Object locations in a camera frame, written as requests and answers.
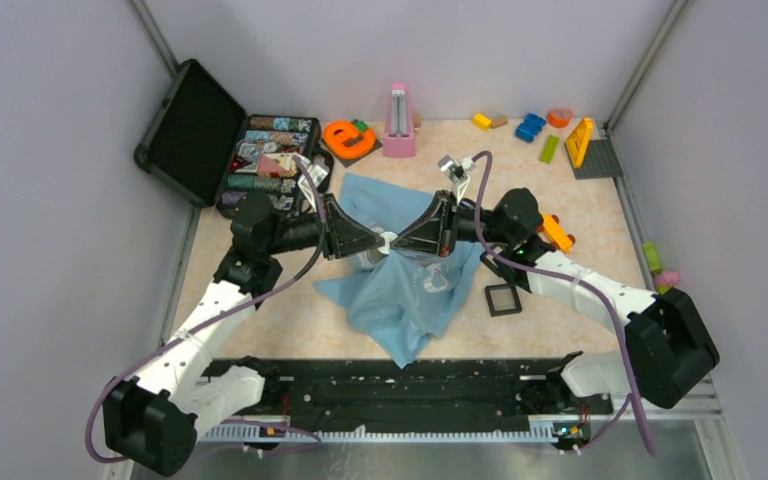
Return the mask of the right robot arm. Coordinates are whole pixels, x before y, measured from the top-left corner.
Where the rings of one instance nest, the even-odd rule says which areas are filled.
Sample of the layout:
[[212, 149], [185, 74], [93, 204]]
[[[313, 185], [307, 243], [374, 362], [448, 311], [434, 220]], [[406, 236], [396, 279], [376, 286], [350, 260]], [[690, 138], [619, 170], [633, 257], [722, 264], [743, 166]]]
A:
[[626, 394], [633, 408], [675, 407], [721, 356], [693, 299], [607, 278], [568, 258], [539, 233], [544, 219], [530, 190], [508, 191], [487, 210], [436, 192], [429, 207], [392, 242], [403, 253], [447, 257], [459, 242], [504, 250], [493, 256], [503, 278], [601, 323], [618, 339], [616, 354], [577, 354], [546, 385], [549, 404], [572, 412], [586, 397]]

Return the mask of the light blue t-shirt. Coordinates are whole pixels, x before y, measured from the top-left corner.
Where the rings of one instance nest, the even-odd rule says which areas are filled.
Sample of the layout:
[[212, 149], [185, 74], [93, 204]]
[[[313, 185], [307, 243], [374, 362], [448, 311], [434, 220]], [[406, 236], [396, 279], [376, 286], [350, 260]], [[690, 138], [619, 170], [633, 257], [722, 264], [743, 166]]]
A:
[[[348, 173], [339, 205], [367, 228], [397, 235], [431, 201], [430, 193]], [[469, 296], [483, 252], [479, 244], [460, 242], [446, 258], [392, 251], [373, 260], [362, 253], [349, 259], [352, 274], [317, 281], [314, 288], [404, 368], [445, 334]]]

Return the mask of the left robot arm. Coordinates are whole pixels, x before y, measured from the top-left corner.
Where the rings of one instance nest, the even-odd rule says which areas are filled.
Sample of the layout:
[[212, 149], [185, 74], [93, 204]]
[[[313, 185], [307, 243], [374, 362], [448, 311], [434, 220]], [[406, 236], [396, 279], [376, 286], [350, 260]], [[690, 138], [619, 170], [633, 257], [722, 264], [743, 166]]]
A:
[[106, 446], [169, 477], [182, 469], [206, 433], [251, 407], [268, 413], [280, 386], [246, 364], [205, 380], [229, 336], [267, 299], [299, 281], [319, 258], [339, 259], [386, 248], [387, 237], [358, 223], [331, 194], [315, 195], [315, 209], [288, 218], [263, 193], [234, 208], [232, 245], [186, 321], [155, 352], [116, 376], [95, 412]]

